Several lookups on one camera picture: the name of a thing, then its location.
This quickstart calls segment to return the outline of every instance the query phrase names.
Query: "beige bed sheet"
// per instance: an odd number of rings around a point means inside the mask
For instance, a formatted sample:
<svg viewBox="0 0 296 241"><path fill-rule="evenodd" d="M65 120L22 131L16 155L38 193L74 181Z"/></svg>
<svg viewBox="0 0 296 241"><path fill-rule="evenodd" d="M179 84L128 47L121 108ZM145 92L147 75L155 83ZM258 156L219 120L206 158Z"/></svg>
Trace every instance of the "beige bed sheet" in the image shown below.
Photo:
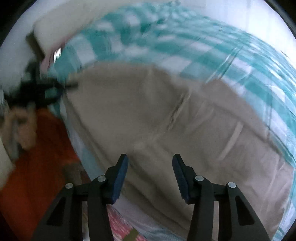
<svg viewBox="0 0 296 241"><path fill-rule="evenodd" d="M121 63L98 63L72 79L79 88L64 96L68 118L105 170L121 153L129 156L123 195L145 213L187 236L193 206L182 200L172 168L180 153L212 183L235 182L273 237L293 168L252 108L222 81L193 83Z"/></svg>

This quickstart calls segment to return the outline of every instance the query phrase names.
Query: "red shirt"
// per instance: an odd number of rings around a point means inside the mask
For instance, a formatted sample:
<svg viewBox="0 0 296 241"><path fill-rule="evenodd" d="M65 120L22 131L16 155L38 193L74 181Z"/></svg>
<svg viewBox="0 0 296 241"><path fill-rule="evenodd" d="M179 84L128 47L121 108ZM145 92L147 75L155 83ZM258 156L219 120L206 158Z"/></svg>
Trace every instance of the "red shirt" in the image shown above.
<svg viewBox="0 0 296 241"><path fill-rule="evenodd" d="M0 211L20 241L29 241L47 208L65 185L62 169L79 162L64 123L37 111L37 142L23 153L0 192Z"/></svg>

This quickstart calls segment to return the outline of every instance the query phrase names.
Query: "woman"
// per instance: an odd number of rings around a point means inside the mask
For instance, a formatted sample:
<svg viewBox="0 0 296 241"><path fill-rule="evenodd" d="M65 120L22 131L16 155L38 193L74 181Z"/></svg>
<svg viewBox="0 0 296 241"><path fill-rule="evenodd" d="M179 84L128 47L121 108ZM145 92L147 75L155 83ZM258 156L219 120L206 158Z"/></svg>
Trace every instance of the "woman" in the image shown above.
<svg viewBox="0 0 296 241"><path fill-rule="evenodd" d="M13 136L17 119L25 122ZM24 150L16 160L10 158L13 138ZM14 108L8 112L0 141L0 212L20 241L31 239L65 183L81 184L79 165L63 122L47 109Z"/></svg>

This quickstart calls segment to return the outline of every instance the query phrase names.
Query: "teal checkered blanket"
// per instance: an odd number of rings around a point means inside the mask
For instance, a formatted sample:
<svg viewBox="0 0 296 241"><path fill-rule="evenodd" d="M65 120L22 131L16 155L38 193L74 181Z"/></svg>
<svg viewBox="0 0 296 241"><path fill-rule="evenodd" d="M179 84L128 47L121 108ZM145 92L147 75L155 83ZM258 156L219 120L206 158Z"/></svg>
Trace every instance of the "teal checkered blanket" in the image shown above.
<svg viewBox="0 0 296 241"><path fill-rule="evenodd" d="M219 78L244 98L296 167L296 70L267 43L177 2L122 7L95 20L65 46L49 75L63 82L95 61L154 64L193 81ZM296 218L296 179L273 240Z"/></svg>

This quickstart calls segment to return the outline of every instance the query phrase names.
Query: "pink fabric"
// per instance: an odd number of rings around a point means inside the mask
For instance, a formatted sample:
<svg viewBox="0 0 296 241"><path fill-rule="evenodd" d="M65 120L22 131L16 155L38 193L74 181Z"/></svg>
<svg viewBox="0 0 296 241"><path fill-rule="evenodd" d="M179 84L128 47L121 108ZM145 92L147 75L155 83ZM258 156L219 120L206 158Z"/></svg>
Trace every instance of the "pink fabric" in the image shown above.
<svg viewBox="0 0 296 241"><path fill-rule="evenodd" d="M133 227L111 205L107 206L107 211L114 241L122 241L122 239L130 233ZM147 240L139 234L135 241Z"/></svg>
<svg viewBox="0 0 296 241"><path fill-rule="evenodd" d="M74 36L74 34L69 34L69 35L66 35L65 37L63 37L59 42L54 44L51 47L51 49L45 54L45 58L41 62L41 73L47 72L50 65L54 62L55 51L57 51L59 48L61 48L63 50L63 48L65 47L68 40L71 39Z"/></svg>

